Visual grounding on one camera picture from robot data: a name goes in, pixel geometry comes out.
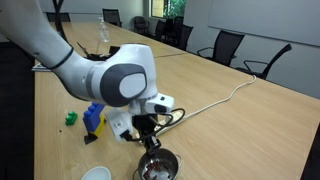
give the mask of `green toy block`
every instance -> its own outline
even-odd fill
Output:
[[[66,125],[70,126],[73,125],[77,120],[78,114],[74,111],[71,111],[68,113],[68,116],[66,117]]]

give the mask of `conference table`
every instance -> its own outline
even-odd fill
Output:
[[[76,51],[76,42],[99,53],[123,43],[149,45],[159,92],[174,97],[175,108],[184,108],[186,115],[225,99],[237,86],[253,80],[112,25],[111,41],[97,50],[97,26],[64,24]],[[112,179],[132,179],[144,147],[117,142],[108,124],[96,141],[86,145],[82,113],[90,104],[69,95],[53,73],[35,74],[35,179],[81,179],[96,166],[107,167]],[[69,111],[79,115],[72,126],[65,125]],[[158,138],[162,148],[181,156],[178,179],[300,179],[319,120],[318,99],[256,79],[230,100],[190,116]]]

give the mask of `white object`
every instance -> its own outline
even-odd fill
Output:
[[[170,96],[158,93],[153,99],[146,101],[145,107],[147,113],[169,114],[174,106],[174,99]]]
[[[31,71],[35,71],[35,72],[51,72],[50,69],[47,69],[41,63],[38,63],[35,66],[33,66]]]
[[[111,173],[108,168],[97,166],[90,169],[81,180],[111,180]]]
[[[100,19],[100,26],[99,26],[100,40],[102,42],[109,42],[110,36],[109,36],[108,27],[104,22],[103,17],[99,17],[98,19]]]
[[[105,115],[113,135],[118,142],[122,141],[120,135],[124,132],[129,131],[130,134],[133,133],[130,113],[120,108],[111,108]]]

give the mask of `water bottle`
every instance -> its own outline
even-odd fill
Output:
[[[99,17],[99,19],[100,19],[100,26],[99,26],[100,40],[102,42],[109,42],[110,37],[109,37],[108,27],[102,17]]]

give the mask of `blue toy block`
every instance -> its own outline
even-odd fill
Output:
[[[91,103],[88,110],[83,113],[83,122],[88,132],[95,132],[100,123],[100,113],[104,105],[98,103]]]

